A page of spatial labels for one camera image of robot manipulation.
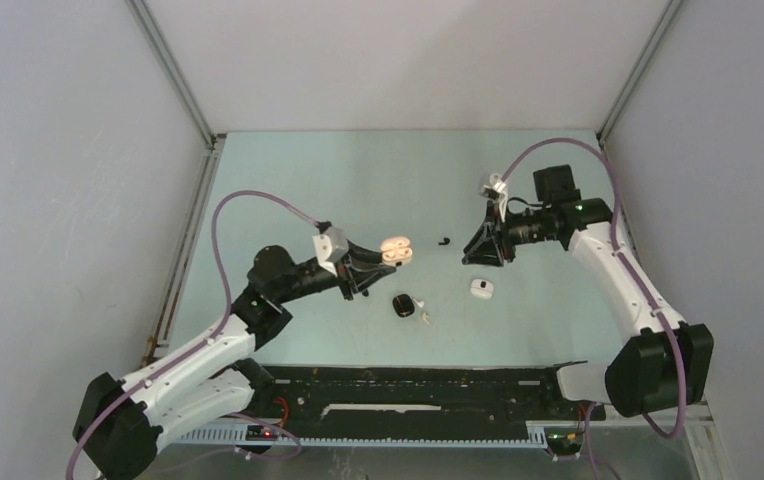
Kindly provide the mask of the beige earbud charging case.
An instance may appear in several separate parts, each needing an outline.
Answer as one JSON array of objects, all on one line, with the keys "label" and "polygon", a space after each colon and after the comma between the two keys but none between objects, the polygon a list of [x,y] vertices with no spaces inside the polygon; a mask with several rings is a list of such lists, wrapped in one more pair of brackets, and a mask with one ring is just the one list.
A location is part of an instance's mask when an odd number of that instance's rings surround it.
[{"label": "beige earbud charging case", "polygon": [[405,236],[388,238],[380,244],[380,255],[384,265],[391,267],[406,265],[413,258],[411,240]]}]

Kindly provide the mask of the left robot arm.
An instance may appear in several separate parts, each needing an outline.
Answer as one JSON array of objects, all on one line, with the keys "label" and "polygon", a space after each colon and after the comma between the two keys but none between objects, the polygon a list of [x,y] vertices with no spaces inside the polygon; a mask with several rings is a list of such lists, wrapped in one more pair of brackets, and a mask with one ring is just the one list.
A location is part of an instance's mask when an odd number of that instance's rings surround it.
[{"label": "left robot arm", "polygon": [[315,254],[303,262],[282,246],[263,247],[246,287],[228,299],[212,325],[145,367],[90,381],[73,438],[76,453],[86,455],[101,478],[137,478],[169,444],[218,417],[269,412],[274,390],[251,356],[292,320],[286,303],[329,289],[351,300],[413,257],[403,236],[384,240],[376,250],[333,230],[312,241]]}]

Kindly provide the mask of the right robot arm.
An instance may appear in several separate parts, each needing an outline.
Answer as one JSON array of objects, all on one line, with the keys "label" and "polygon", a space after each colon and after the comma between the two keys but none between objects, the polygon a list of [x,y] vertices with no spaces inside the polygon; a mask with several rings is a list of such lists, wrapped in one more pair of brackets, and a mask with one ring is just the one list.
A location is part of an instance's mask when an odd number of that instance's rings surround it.
[{"label": "right robot arm", "polygon": [[463,264],[502,267],[521,245],[556,241],[592,274],[623,342],[609,364],[559,367],[539,392],[543,411],[564,418],[580,401],[595,401],[634,417],[700,402],[714,348],[708,327],[687,323],[668,304],[613,229],[612,209],[582,197],[570,166],[538,170],[533,180],[537,205],[514,213],[501,175],[483,177],[486,213]]}]

